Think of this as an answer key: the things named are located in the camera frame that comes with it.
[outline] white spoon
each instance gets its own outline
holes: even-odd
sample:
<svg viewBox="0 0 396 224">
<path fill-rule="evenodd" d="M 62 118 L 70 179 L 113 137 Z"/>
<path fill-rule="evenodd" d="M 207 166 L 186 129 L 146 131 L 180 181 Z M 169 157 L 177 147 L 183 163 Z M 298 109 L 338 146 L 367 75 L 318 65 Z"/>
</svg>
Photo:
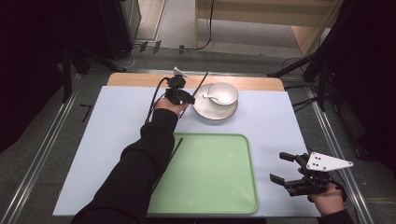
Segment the white spoon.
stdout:
<svg viewBox="0 0 396 224">
<path fill-rule="evenodd" d="M 224 101 L 224 99 L 219 99 L 218 97 L 213 96 L 213 95 L 210 95 L 210 94 L 207 93 L 207 92 L 204 92 L 204 94 L 202 94 L 202 96 L 203 96 L 204 98 L 216 99 L 216 100 L 218 100 L 219 102 L 221 102 L 222 104 L 227 104 L 227 103 L 228 103 L 228 101 Z"/>
</svg>

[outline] table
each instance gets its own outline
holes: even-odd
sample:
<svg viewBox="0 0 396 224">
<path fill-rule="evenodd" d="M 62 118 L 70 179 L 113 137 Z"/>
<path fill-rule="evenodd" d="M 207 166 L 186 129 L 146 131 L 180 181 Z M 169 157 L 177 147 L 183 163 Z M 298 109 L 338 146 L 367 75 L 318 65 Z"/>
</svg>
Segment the table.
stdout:
<svg viewBox="0 0 396 224">
<path fill-rule="evenodd" d="M 300 51 L 308 55 L 338 15 L 341 0 L 215 0 L 213 20 L 291 25 Z M 198 20 L 209 19 L 211 1 L 195 0 L 194 43 Z"/>
<path fill-rule="evenodd" d="M 87 130 L 54 209 L 55 216 L 72 216 L 102 185 L 120 159 L 124 147 L 137 140 L 147 115 L 154 87 L 165 74 L 113 74 L 102 88 Z M 192 93 L 203 76 L 189 76 L 184 90 Z M 286 180 L 301 178 L 298 164 L 282 161 L 279 152 L 306 152 L 304 139 L 281 81 L 268 77 L 208 76 L 205 83 L 229 82 L 239 90 L 238 109 L 225 120 L 208 120 L 193 108 L 177 124 L 176 133 L 239 133 L 250 144 L 259 207 L 252 214 L 215 214 L 216 217 L 317 217 L 318 210 L 306 197 L 290 197 L 269 174 Z M 151 214 L 149 217 L 166 217 Z M 207 217 L 171 214 L 175 217 Z"/>
</svg>

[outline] black long-sleeve shirt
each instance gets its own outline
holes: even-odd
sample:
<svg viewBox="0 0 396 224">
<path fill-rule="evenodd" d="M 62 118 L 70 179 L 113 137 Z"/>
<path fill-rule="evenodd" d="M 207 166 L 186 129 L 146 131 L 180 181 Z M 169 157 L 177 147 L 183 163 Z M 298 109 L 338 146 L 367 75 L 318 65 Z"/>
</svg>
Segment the black long-sleeve shirt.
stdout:
<svg viewBox="0 0 396 224">
<path fill-rule="evenodd" d="M 152 121 L 140 129 L 141 138 L 122 151 L 105 183 L 75 215 L 72 224 L 145 223 L 152 188 L 165 171 L 175 145 L 177 120 L 170 110 L 154 110 Z M 345 211 L 321 217 L 318 222 L 353 223 L 340 221 L 348 218 Z"/>
</svg>

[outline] white plate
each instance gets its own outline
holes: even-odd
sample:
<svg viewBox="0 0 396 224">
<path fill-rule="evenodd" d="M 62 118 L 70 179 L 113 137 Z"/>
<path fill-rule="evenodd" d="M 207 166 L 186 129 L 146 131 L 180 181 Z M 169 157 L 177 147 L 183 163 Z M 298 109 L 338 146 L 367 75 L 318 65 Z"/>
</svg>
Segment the white plate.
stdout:
<svg viewBox="0 0 396 224">
<path fill-rule="evenodd" d="M 195 93 L 195 111 L 207 119 L 227 119 L 238 107 L 238 101 L 232 105 L 218 105 L 209 98 L 204 98 L 203 94 L 209 91 L 212 84 L 206 84 Z"/>
</svg>

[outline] green tray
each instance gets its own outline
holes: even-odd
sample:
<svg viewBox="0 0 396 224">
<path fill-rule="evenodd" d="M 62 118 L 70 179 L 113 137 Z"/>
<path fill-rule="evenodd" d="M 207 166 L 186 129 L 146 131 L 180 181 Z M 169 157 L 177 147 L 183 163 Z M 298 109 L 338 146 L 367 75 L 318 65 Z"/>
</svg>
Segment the green tray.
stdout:
<svg viewBox="0 0 396 224">
<path fill-rule="evenodd" d="M 242 134 L 183 138 L 151 196 L 149 214 L 251 214 L 258 207 L 248 140 Z"/>
</svg>

